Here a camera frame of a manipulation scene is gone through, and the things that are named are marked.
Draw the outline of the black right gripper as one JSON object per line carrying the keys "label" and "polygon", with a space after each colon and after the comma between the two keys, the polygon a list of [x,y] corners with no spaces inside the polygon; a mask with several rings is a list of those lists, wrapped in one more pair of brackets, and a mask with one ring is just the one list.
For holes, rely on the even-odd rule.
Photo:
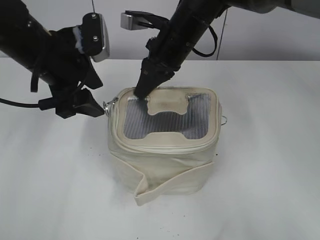
{"label": "black right gripper", "polygon": [[159,30],[148,40],[149,54],[141,63],[139,80],[134,89],[138,98],[147,97],[169,81],[185,60],[185,23],[183,21],[149,21],[146,27]]}

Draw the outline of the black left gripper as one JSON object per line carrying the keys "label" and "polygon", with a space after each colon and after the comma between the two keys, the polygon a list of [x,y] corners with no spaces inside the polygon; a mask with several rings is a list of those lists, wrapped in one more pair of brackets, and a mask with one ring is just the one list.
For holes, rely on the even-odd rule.
{"label": "black left gripper", "polygon": [[52,97],[38,101],[40,107],[55,107],[55,114],[70,118],[82,114],[97,118],[104,109],[96,102],[92,93],[82,87],[96,90],[103,82],[94,69],[90,58],[75,47],[73,27],[51,30],[47,40],[42,67],[52,77]]}

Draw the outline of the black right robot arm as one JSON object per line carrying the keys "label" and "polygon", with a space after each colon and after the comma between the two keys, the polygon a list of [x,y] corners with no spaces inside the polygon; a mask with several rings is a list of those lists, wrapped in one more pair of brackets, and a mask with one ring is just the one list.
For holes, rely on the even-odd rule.
{"label": "black right robot arm", "polygon": [[181,0],[171,19],[143,11],[125,11],[133,17],[145,19],[150,28],[159,29],[148,40],[148,57],[141,64],[141,73],[134,90],[139,99],[147,97],[155,88],[170,80],[212,21],[230,7],[265,14],[276,7],[288,9],[314,18],[320,16],[318,0]]}

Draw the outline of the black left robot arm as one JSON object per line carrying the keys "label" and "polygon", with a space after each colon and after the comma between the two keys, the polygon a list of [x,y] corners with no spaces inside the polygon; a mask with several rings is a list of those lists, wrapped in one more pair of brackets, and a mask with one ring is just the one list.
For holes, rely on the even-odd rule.
{"label": "black left robot arm", "polygon": [[91,91],[103,86],[93,63],[110,56],[107,26],[102,14],[90,12],[82,23],[60,30],[45,29],[20,0],[0,3],[0,50],[31,72],[30,91],[39,81],[48,84],[51,97],[37,103],[1,99],[19,107],[55,110],[63,119],[76,114],[100,117],[105,112]]}

